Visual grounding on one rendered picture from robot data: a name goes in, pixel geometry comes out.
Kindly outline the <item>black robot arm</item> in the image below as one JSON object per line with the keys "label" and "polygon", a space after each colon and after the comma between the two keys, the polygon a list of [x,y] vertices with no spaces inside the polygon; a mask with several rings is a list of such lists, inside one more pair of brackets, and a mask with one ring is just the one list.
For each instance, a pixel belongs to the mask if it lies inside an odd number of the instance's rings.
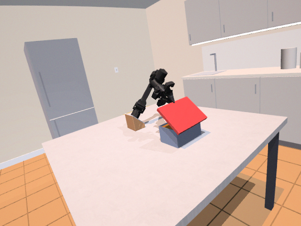
{"label": "black robot arm", "polygon": [[152,98],[153,99],[157,99],[160,98],[160,93],[162,91],[162,89],[160,89],[159,87],[156,87],[158,84],[163,84],[165,81],[165,77],[168,74],[168,72],[165,69],[160,68],[159,70],[157,69],[156,71],[153,71],[150,75],[150,79],[149,79],[149,85],[147,87],[147,89],[145,90],[143,96],[141,99],[139,99],[134,107],[133,107],[133,111],[131,113],[132,116],[139,118],[140,114],[144,112],[144,110],[146,109],[146,99],[149,96],[152,88],[154,88],[154,92],[152,94]]}

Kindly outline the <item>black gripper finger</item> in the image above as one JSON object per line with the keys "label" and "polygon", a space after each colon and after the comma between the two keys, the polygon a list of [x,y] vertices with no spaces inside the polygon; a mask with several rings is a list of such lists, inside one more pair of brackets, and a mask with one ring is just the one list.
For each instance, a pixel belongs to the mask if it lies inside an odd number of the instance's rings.
{"label": "black gripper finger", "polygon": [[168,97],[173,103],[175,103],[174,96],[173,96],[173,90],[165,92],[164,96]]}
{"label": "black gripper finger", "polygon": [[164,99],[162,99],[162,101],[161,101],[162,103],[163,102],[166,102],[166,103],[172,103],[172,101],[169,99],[169,98],[164,98]]}

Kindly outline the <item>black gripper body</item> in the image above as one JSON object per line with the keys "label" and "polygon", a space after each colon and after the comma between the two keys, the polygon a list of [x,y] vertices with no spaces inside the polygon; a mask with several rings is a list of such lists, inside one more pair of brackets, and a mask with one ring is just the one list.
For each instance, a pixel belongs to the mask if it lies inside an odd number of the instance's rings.
{"label": "black gripper body", "polygon": [[158,107],[166,104],[166,102],[162,103],[161,101],[162,101],[162,99],[167,98],[166,96],[164,96],[165,92],[170,91],[171,90],[170,87],[174,87],[174,85],[175,85],[175,83],[173,81],[169,81],[169,82],[166,82],[165,85],[160,83],[156,86],[156,87],[159,87],[160,89],[162,89],[160,96],[159,96],[161,98],[157,102]]}

